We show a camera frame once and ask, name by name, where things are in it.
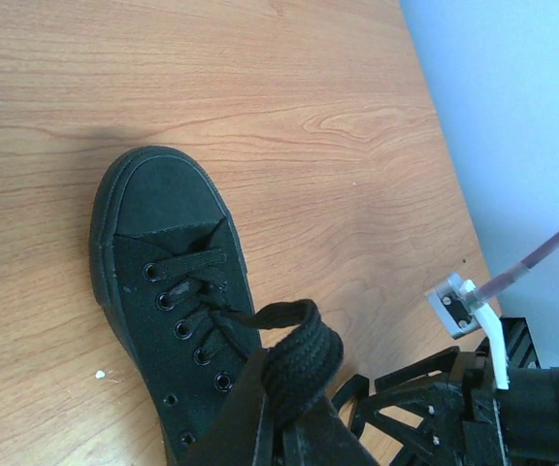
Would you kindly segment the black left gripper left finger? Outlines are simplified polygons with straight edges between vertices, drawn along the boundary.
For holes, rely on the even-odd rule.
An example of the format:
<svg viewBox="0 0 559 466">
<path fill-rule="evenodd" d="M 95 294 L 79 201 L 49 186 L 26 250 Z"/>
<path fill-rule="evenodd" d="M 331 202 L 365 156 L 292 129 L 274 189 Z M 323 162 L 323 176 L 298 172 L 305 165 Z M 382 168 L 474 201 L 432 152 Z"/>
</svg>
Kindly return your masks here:
<svg viewBox="0 0 559 466">
<path fill-rule="evenodd" d="M 181 465 L 270 465 L 274 423 L 261 373 L 268 352 L 258 349 L 247 362 L 210 430 L 196 441 Z"/>
</svg>

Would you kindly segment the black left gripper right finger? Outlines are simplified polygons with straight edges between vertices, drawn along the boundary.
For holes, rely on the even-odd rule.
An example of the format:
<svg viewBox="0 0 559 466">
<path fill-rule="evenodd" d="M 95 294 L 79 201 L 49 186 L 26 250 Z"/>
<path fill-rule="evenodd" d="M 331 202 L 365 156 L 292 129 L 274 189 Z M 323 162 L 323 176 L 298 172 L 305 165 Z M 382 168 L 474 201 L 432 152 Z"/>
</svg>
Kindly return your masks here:
<svg viewBox="0 0 559 466">
<path fill-rule="evenodd" d="M 282 432 L 283 465 L 377 466 L 326 397 Z"/>
</svg>

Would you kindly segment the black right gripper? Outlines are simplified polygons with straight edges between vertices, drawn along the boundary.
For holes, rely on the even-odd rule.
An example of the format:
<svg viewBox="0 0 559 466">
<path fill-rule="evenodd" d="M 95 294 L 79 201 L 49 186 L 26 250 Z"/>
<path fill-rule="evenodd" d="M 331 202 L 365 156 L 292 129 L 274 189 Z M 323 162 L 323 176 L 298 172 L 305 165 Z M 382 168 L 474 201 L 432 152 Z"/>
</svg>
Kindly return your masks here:
<svg viewBox="0 0 559 466">
<path fill-rule="evenodd" d="M 394 465 L 559 465 L 559 368 L 540 365 L 524 319 L 503 324 L 507 390 L 494 386 L 484 343 L 381 376 L 374 393 L 355 375 L 332 405 L 351 406 L 346 427 L 356 439 L 371 428 L 398 443 Z"/>
</svg>

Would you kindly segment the black canvas sneaker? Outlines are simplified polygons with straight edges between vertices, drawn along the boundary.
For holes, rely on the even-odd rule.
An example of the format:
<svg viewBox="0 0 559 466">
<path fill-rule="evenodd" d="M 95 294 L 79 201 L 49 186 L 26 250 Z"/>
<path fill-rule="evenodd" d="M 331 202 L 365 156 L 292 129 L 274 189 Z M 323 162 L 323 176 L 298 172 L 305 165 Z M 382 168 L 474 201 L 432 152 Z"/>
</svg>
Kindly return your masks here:
<svg viewBox="0 0 559 466">
<path fill-rule="evenodd" d="M 204 169 L 180 150 L 119 157 L 94 199 L 93 292 L 139 370 L 175 465 L 210 429 L 259 333 L 231 214 Z"/>
</svg>

